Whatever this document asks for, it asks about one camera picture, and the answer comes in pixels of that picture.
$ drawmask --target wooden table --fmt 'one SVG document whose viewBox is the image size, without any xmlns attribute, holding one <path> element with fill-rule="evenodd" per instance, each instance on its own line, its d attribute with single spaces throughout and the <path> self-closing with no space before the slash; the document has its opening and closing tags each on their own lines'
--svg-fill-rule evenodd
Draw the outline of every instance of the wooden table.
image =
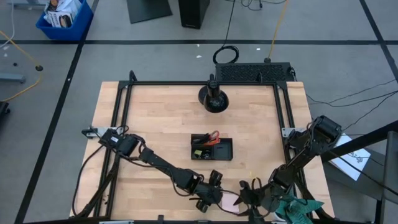
<svg viewBox="0 0 398 224">
<path fill-rule="evenodd" d="M 93 126 L 109 126 L 117 92 L 117 82 L 104 82 L 99 93 Z M 176 167 L 189 168 L 208 180 L 216 169 L 223 174 L 222 188 L 239 192 L 239 181 L 259 177 L 266 182 L 271 172 L 285 162 L 279 122 L 271 86 L 221 86 L 229 97 L 229 107 L 219 114 L 207 112 L 198 102 L 201 86 L 133 86 L 127 125 L 129 133 L 145 138 L 147 146 Z M 306 127 L 311 121 L 303 83 L 288 83 L 295 125 Z M 190 134 L 219 130 L 222 138 L 233 138 L 232 161 L 193 161 L 190 159 Z M 97 139 L 88 140 L 84 160 L 99 147 Z M 98 188 L 104 152 L 87 163 L 81 175 L 76 198 L 80 211 Z M 320 157 L 305 168 L 309 191 L 324 202 L 323 209 L 334 216 Z M 112 219 L 156 220 L 242 220 L 224 213 L 215 205 L 206 213 L 195 208 L 196 201 L 178 196 L 170 178 L 157 169 L 134 166 L 121 161 L 116 185 Z M 104 194 L 101 214 L 104 214 Z M 246 207 L 240 205 L 240 211 Z"/>
</svg>

